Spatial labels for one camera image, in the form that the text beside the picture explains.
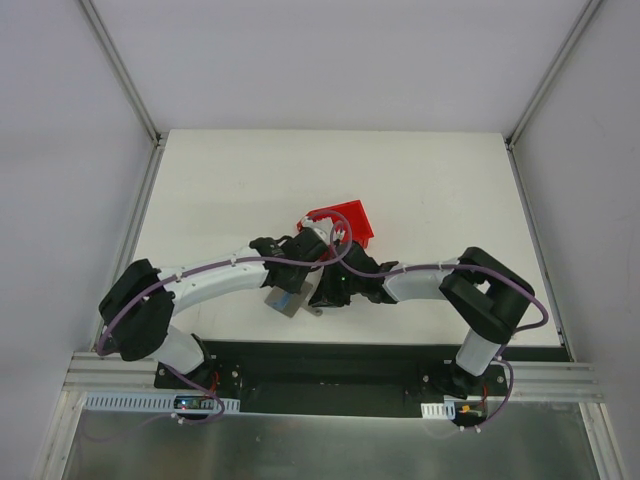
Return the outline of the grey leather card holder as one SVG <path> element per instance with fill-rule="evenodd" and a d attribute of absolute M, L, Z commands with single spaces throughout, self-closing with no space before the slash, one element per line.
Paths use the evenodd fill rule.
<path fill-rule="evenodd" d="M 312 291 L 313 285 L 309 282 L 303 283 L 299 293 L 290 293 L 279 287 L 273 287 L 265 299 L 265 304 L 288 318 L 293 318 L 299 310 L 319 317 L 323 314 L 322 310 L 309 305 Z"/>

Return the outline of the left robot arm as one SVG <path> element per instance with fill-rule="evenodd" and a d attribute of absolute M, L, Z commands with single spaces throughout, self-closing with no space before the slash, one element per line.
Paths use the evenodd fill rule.
<path fill-rule="evenodd" d="M 217 366 L 204 343 L 172 325 L 184 310 L 226 294 L 277 287 L 298 294 L 313 265 L 326 258 L 328 235 L 305 227 L 296 236 L 259 237 L 198 265 L 156 268 L 131 263 L 101 300 L 105 330 L 97 350 L 126 362 L 153 359 L 188 388 L 217 387 Z"/>

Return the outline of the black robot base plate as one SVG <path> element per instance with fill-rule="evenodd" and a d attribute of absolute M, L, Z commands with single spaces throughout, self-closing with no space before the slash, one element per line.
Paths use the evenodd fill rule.
<path fill-rule="evenodd" d="M 243 413 L 418 418 L 445 399 L 488 404 L 508 392 L 491 365 L 478 380 L 450 381 L 447 345 L 213 341 L 211 372 L 198 383 L 239 401 Z"/>

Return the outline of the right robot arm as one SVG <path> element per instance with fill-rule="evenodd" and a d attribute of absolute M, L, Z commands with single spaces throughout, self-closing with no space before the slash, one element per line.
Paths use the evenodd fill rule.
<path fill-rule="evenodd" d="M 428 374 L 441 393 L 465 399 L 481 388 L 486 370 L 516 332 L 535 290 L 479 247 L 435 266 L 377 263 L 357 243 L 343 259 L 323 268 L 309 304 L 341 308 L 361 295 L 374 304 L 446 301 L 469 330 L 448 367 Z"/>

